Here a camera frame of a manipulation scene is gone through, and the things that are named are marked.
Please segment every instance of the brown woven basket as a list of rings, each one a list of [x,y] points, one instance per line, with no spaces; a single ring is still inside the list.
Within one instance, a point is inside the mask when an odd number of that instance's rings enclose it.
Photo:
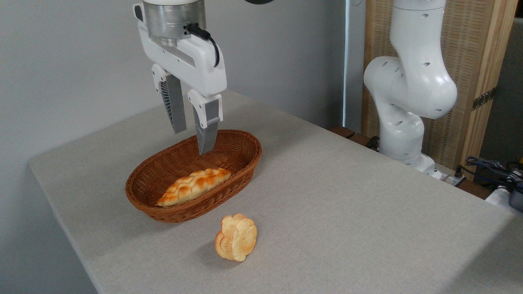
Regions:
[[[142,162],[127,180],[127,198],[157,221],[183,222],[197,218],[245,188],[261,155],[262,145],[248,132],[219,130],[214,149],[204,155],[198,153],[198,141],[192,136]],[[231,172],[231,177],[223,183],[188,202],[171,207],[155,206],[178,178],[219,167]]]

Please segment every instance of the tabletop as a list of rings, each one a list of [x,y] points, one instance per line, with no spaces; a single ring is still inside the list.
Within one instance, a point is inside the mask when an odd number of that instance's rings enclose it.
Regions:
[[[220,128],[252,133],[263,155],[245,189],[184,223],[124,192],[143,160],[196,133],[174,135],[163,107],[30,161],[99,293],[523,292],[521,218],[237,93],[223,109]],[[258,228],[242,263],[214,251],[238,212]]]

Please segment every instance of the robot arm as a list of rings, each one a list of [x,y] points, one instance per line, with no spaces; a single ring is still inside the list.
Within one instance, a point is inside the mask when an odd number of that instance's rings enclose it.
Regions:
[[[457,99],[441,56],[445,2],[395,0],[390,38],[399,58],[376,58],[364,75],[380,118],[380,153],[431,175],[434,161],[421,154],[420,116],[440,118]]]
[[[181,82],[192,89],[200,154],[214,147],[223,120],[221,92],[227,88],[222,52],[206,32],[203,0],[145,0],[134,15],[143,49],[154,62],[156,91],[163,98],[175,133],[185,131]]]

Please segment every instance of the bread roll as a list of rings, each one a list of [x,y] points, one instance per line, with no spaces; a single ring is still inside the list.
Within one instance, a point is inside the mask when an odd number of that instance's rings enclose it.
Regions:
[[[205,171],[193,172],[170,185],[156,205],[168,207],[187,202],[216,187],[230,176],[231,172],[223,168],[208,168]]]
[[[214,249],[222,258],[242,262],[256,245],[258,231],[254,221],[241,213],[225,216],[222,229],[214,239]]]

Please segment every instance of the cable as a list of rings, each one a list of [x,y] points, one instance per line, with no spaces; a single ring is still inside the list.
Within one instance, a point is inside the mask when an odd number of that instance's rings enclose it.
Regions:
[[[475,173],[475,172],[465,168],[462,165],[459,165],[458,169],[466,171],[466,172],[468,172],[468,173],[470,173],[470,174],[472,174],[472,175],[474,175],[474,176],[476,176],[476,177],[478,177],[478,178],[480,178],[482,180],[485,180],[487,182],[491,182],[493,184],[497,184],[499,186],[503,186],[503,187],[507,188],[507,190],[510,190],[510,191],[516,190],[516,191],[518,191],[520,193],[523,193],[523,187],[521,185],[518,185],[519,182],[516,179],[509,178],[509,179],[506,179],[506,180],[495,180],[495,179],[491,179],[491,178],[486,178],[486,177],[483,177],[483,176],[481,176],[481,175],[479,175],[479,174],[477,174],[477,173]]]
[[[522,176],[507,170],[501,163],[495,160],[485,160],[475,156],[469,156],[466,159],[467,166],[480,166],[490,170],[492,173],[509,177],[513,179],[523,179]]]
[[[218,50],[218,45],[216,45],[216,42],[211,37],[211,33],[209,33],[208,31],[206,31],[204,29],[199,28],[198,24],[196,24],[196,25],[193,25],[193,24],[188,25],[187,26],[187,30],[192,35],[196,35],[196,36],[202,38],[203,40],[211,41],[212,45],[214,46],[214,54],[216,55],[216,63],[214,64],[214,67],[217,67],[218,64],[220,64],[220,50]]]

